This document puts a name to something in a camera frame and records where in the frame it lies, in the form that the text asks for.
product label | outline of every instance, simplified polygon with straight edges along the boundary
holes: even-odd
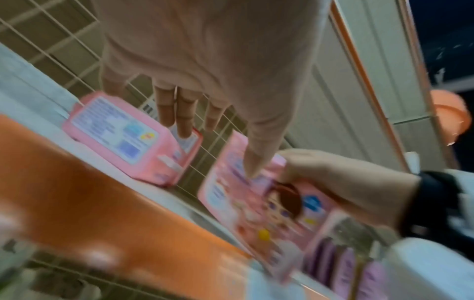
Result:
[[[72,124],[127,163],[137,163],[159,134],[104,97],[88,104]]]
[[[176,139],[176,141],[178,141],[178,144],[181,147],[181,149],[183,149],[183,151],[186,152],[186,154],[189,154],[194,144],[198,140],[197,134],[193,131],[190,137],[180,138],[178,135],[178,128],[176,126],[176,123],[173,126],[171,126],[169,130],[171,131],[171,134]]]

pink product box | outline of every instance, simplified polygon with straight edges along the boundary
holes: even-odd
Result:
[[[118,97],[94,92],[80,101],[63,130],[132,178],[174,185],[202,143],[197,129],[181,139],[176,125],[168,129]]]
[[[280,155],[257,178],[247,179],[242,165],[246,146],[247,137],[234,131],[198,198],[283,282],[301,265],[309,245],[320,238],[336,204],[306,181],[276,182],[286,163]]]

cartoon character illustration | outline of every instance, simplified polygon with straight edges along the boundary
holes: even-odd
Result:
[[[284,240],[295,220],[303,212],[303,201],[291,184],[275,183],[267,192],[264,203],[265,221],[257,228],[257,235],[250,246],[264,259],[268,259],[275,240]]]

